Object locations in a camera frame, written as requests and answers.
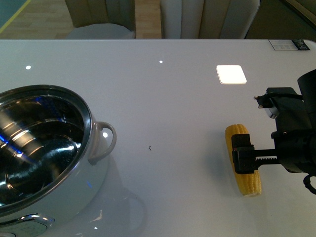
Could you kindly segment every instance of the wooden floor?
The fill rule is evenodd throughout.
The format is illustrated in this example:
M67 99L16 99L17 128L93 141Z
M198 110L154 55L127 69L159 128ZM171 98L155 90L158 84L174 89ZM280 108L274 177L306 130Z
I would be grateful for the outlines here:
M160 39L159 0L135 0L137 39ZM73 25L64 0L31 0L0 39L63 39Z

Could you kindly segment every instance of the robotic arm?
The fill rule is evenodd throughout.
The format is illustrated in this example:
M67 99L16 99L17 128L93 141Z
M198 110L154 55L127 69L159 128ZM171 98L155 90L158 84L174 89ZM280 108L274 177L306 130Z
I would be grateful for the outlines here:
M302 95L280 87L254 97L258 108L266 109L276 120L276 131L271 134L275 148L255 150L249 134L233 135L233 161L239 174L254 173L264 164L281 164L288 172L307 173L304 184L316 195L310 181L316 176L316 70L301 76L298 84Z

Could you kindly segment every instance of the pot handle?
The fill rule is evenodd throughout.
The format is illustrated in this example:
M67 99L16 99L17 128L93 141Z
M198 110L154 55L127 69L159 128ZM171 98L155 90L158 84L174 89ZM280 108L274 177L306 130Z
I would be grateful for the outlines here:
M109 147L101 154L97 155L97 156L92 156L88 158L88 161L90 162L91 165L96 165L96 163L100 160L102 160L103 158L105 158L106 156L108 156L114 149L115 144L117 142L117 133L115 132L115 129L113 128L112 125L110 125L107 122L96 122L97 127L100 128L100 130L102 131L104 128L107 128L108 130L110 130L112 132L112 142L109 145Z

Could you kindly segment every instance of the white chair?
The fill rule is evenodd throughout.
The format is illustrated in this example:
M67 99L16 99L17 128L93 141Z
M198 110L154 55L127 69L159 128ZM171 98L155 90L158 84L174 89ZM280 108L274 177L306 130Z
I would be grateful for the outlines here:
M260 0L160 0L166 39L244 39Z
M65 0L74 30L66 39L136 38L134 0Z

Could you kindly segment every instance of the yellow corn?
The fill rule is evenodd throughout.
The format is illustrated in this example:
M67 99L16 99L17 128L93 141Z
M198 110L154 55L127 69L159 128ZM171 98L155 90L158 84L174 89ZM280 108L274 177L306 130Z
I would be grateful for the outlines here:
M233 172L235 174L235 178L239 187L240 192L245 197L256 196L261 193L261 181L260 174L258 170L255 170L254 174L237 174L235 172L234 163L233 163L233 147L232 147L232 136L234 134L245 134L248 133L247 128L242 124L234 124L226 128L225 130L225 138L226 145L229 153L229 157L231 160L231 164L233 167Z

